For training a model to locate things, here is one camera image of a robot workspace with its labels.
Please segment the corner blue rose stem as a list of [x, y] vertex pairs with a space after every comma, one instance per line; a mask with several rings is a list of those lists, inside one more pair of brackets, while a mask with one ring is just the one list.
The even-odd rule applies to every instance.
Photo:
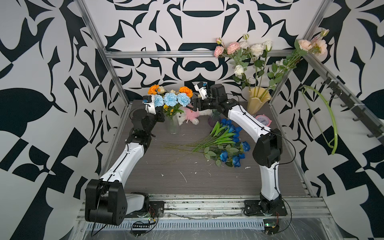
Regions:
[[204, 149], [204, 156], [207, 160], [221, 161], [223, 163], [225, 163], [229, 157], [225, 149], [210, 147]]

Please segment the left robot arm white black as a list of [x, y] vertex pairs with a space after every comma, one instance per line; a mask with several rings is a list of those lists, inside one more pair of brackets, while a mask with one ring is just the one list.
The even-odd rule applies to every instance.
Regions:
[[135, 165], [150, 146], [154, 126], [164, 120], [161, 107], [133, 112], [133, 128], [126, 139], [123, 152], [104, 175], [98, 180], [89, 181], [86, 187], [86, 221], [118, 226], [126, 215], [145, 211], [146, 195], [126, 195], [124, 187]]

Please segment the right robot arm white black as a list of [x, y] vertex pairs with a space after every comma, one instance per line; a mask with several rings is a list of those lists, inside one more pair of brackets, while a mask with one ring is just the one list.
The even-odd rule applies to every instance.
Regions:
[[253, 158], [260, 167], [262, 187], [259, 201], [245, 201], [244, 215], [287, 216], [290, 208], [281, 195], [278, 181], [283, 151], [281, 131], [262, 125], [238, 101], [228, 99], [225, 87], [221, 84], [212, 85], [208, 90], [207, 84], [200, 82], [194, 88], [201, 97], [192, 98], [192, 110], [217, 110], [238, 124], [255, 141]]

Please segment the white rose stems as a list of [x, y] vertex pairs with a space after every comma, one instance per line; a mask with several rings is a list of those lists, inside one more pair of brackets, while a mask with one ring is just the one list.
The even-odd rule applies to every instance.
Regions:
[[249, 50], [251, 52], [251, 59], [248, 69], [246, 70], [246, 77], [250, 79], [252, 88], [252, 80], [255, 81], [255, 86], [260, 87], [263, 75], [267, 67], [267, 60], [270, 52], [273, 50], [274, 42], [266, 40], [260, 43], [250, 44], [250, 35], [248, 37]]

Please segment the light blue carnation stems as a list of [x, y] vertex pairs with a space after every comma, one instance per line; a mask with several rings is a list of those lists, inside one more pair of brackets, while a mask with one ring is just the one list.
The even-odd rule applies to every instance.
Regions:
[[167, 105], [169, 107], [175, 107], [180, 105], [186, 107], [191, 102], [191, 98], [186, 93], [166, 93], [164, 96], [155, 95], [155, 107], [162, 107]]

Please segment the clear glass vase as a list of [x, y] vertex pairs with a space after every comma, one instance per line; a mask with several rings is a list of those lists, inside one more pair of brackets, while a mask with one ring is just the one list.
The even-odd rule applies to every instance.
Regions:
[[166, 117], [166, 125], [169, 134], [175, 135], [179, 133], [180, 124], [177, 115]]

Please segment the dark purple glass vase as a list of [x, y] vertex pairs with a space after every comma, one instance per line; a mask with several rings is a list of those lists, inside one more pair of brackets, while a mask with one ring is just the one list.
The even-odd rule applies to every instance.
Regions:
[[208, 118], [208, 123], [213, 128], [217, 122], [221, 121], [221, 119], [221, 113], [217, 110], [212, 110], [212, 113]]

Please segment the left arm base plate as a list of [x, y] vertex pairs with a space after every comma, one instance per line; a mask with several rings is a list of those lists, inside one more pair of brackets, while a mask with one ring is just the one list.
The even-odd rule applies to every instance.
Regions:
[[144, 204], [144, 209], [151, 218], [162, 217], [165, 210], [164, 201], [149, 201]]

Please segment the pink alarm clock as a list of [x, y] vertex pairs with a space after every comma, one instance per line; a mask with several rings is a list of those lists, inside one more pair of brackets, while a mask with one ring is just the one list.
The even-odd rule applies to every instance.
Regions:
[[258, 122], [260, 122], [261, 124], [263, 124], [264, 126], [267, 126], [267, 127], [269, 127], [271, 125], [271, 123], [272, 123], [272, 120], [269, 117], [267, 117], [266, 115], [257, 115], [255, 117], [255, 119]]

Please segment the pink rose stem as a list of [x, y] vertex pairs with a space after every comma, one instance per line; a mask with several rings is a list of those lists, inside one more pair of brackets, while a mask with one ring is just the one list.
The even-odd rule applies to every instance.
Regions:
[[216, 39], [217, 46], [214, 50], [215, 58], [228, 58], [233, 65], [236, 83], [241, 84], [242, 89], [251, 87], [250, 79], [246, 77], [246, 70], [250, 64], [251, 52], [248, 44], [248, 34], [243, 35], [243, 41], [233, 42], [228, 45], [220, 38]]
[[288, 71], [295, 69], [298, 63], [304, 59], [304, 56], [308, 54], [315, 56], [324, 55], [328, 47], [324, 38], [329, 32], [329, 29], [322, 29], [322, 31], [311, 40], [301, 39], [295, 41], [295, 49], [286, 58], [272, 64], [271, 71], [268, 72], [270, 82], [267, 87], [267, 93], [275, 91], [284, 76], [288, 74]]

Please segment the pink rose stem right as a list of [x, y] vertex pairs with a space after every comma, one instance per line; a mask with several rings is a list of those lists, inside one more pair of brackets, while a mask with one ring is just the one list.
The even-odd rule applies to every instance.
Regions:
[[322, 31], [311, 40], [301, 39], [295, 41], [295, 49], [286, 58], [272, 64], [271, 71], [268, 72], [270, 82], [267, 87], [267, 93], [275, 91], [284, 76], [288, 74], [288, 71], [295, 69], [298, 63], [304, 59], [304, 56], [308, 54], [315, 56], [324, 55], [328, 47], [324, 38], [329, 32], [329, 29], [322, 29]]

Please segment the pink rose stem left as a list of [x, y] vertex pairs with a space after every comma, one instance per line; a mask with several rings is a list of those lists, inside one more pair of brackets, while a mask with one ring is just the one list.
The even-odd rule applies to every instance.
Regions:
[[250, 64], [251, 52], [248, 44], [248, 34], [243, 35], [243, 41], [233, 42], [228, 45], [220, 38], [216, 39], [217, 46], [214, 50], [215, 58], [228, 58], [233, 65], [236, 83], [241, 84], [242, 89], [251, 87], [250, 79], [246, 77], [246, 70]]

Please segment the picked blue tulip bunch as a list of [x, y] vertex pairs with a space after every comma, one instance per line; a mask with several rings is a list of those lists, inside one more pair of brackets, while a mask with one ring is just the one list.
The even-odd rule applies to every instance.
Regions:
[[222, 119], [220, 122], [215, 123], [207, 137], [191, 144], [193, 152], [211, 147], [219, 148], [219, 146], [235, 145], [240, 141], [240, 132], [242, 130], [241, 127], [236, 127], [231, 120]]

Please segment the black hook rail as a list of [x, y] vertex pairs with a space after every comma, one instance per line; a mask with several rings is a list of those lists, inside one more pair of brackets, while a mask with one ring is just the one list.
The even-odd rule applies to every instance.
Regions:
[[370, 131], [370, 134], [367, 134], [368, 138], [376, 138], [382, 145], [384, 144], [384, 124], [341, 80], [333, 78], [330, 72], [326, 72], [326, 79], [322, 85], [333, 91], [331, 100], [340, 99], [342, 101], [341, 107], [355, 115], [353, 121], [361, 122]]

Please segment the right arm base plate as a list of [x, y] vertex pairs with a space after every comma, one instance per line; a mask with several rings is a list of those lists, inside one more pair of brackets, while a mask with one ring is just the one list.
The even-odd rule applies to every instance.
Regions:
[[246, 216], [270, 217], [270, 216], [286, 216], [288, 214], [284, 201], [277, 198], [273, 201], [262, 200], [246, 200], [243, 213]]

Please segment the white plush toy pink shirt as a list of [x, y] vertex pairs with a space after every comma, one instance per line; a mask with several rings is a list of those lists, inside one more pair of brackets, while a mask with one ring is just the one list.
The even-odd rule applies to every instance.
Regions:
[[188, 123], [191, 122], [194, 125], [199, 124], [198, 117], [200, 116], [209, 116], [213, 113], [212, 110], [203, 110], [203, 111], [192, 111], [188, 108], [180, 107], [180, 110], [182, 110], [182, 113], [177, 113], [177, 120], [179, 125], [181, 126], [184, 122]]

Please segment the blue orange mixed bouquet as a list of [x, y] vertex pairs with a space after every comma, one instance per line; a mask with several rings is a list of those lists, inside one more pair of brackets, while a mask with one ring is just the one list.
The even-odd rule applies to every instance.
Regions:
[[148, 94], [151, 102], [150, 106], [156, 110], [163, 110], [163, 113], [172, 118], [178, 113], [183, 113], [182, 108], [186, 108], [191, 103], [193, 91], [188, 87], [181, 87], [178, 92], [171, 90], [167, 92], [164, 87], [160, 85], [153, 85], [149, 88]]

